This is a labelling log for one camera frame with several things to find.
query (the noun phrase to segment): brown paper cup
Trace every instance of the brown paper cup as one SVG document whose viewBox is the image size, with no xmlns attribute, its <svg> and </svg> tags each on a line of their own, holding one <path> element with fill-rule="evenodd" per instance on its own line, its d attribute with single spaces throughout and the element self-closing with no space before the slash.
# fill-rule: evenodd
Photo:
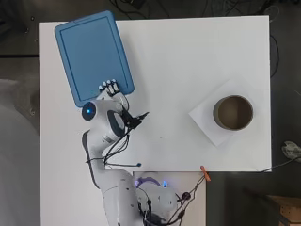
<svg viewBox="0 0 301 226">
<path fill-rule="evenodd" d="M 238 131 L 246 128 L 253 119 L 253 107 L 242 96 L 228 96 L 214 107 L 214 120 L 222 128 Z"/>
</svg>

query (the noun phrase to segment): white table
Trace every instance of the white table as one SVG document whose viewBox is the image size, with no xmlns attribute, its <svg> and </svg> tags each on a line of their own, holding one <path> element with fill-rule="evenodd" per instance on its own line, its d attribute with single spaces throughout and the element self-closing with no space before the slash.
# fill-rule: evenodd
<svg viewBox="0 0 301 226">
<path fill-rule="evenodd" d="M 75 107 L 56 45 L 58 24 L 40 24 L 41 223 L 106 225 L 102 195 L 91 182 L 81 143 L 88 123 Z M 118 26 L 135 82 L 131 112 L 150 114 L 116 162 L 141 162 L 144 171 L 270 167 L 268 17 L 123 21 Z M 188 112 L 234 75 L 258 90 L 255 100 L 262 110 L 244 133 L 216 148 Z M 192 172 L 176 175 L 180 182 L 191 178 L 189 187 L 196 181 Z M 204 204 L 195 202 L 201 214 L 193 221 L 205 216 Z"/>
</svg>

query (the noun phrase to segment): blue light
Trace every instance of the blue light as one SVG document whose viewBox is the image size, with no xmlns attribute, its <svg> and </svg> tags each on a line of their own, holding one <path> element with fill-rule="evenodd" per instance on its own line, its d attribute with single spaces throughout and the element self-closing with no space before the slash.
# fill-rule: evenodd
<svg viewBox="0 0 301 226">
<path fill-rule="evenodd" d="M 163 181 L 162 186 L 163 186 L 163 187 L 167 187 L 167 182 L 166 182 L 166 181 Z"/>
</svg>

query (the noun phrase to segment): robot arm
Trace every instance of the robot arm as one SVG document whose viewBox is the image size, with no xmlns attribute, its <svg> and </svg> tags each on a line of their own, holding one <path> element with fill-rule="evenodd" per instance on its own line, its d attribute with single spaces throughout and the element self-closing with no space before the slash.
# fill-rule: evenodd
<svg viewBox="0 0 301 226">
<path fill-rule="evenodd" d="M 167 226 L 161 223 L 165 212 L 177 204 L 175 192 L 162 188 L 160 183 L 147 180 L 135 186 L 133 176 L 123 169 L 107 169 L 107 160 L 120 152 L 111 151 L 135 129 L 148 113 L 133 118 L 129 104 L 119 92 L 116 81 L 107 81 L 101 95 L 85 104 L 83 118 L 91 122 L 91 129 L 83 134 L 83 146 L 94 185 L 103 193 L 103 205 L 110 226 Z M 105 149 L 110 150 L 103 156 Z"/>
<path fill-rule="evenodd" d="M 141 226 L 133 176 L 123 169 L 106 169 L 103 151 L 126 137 L 142 119 L 128 113 L 127 100 L 118 91 L 115 81 L 104 88 L 106 91 L 95 101 L 85 104 L 82 110 L 83 118 L 91 122 L 91 129 L 83 134 L 82 140 L 91 177 L 103 193 L 110 226 Z"/>
</svg>

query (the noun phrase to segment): blue tray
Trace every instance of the blue tray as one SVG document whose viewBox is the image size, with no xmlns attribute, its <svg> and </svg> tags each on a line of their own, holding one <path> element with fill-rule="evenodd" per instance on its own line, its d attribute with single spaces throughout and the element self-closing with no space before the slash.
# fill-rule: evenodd
<svg viewBox="0 0 301 226">
<path fill-rule="evenodd" d="M 124 95 L 134 91 L 119 31 L 110 11 L 59 25 L 55 36 L 77 106 L 95 99 L 103 81 L 116 79 Z"/>
</svg>

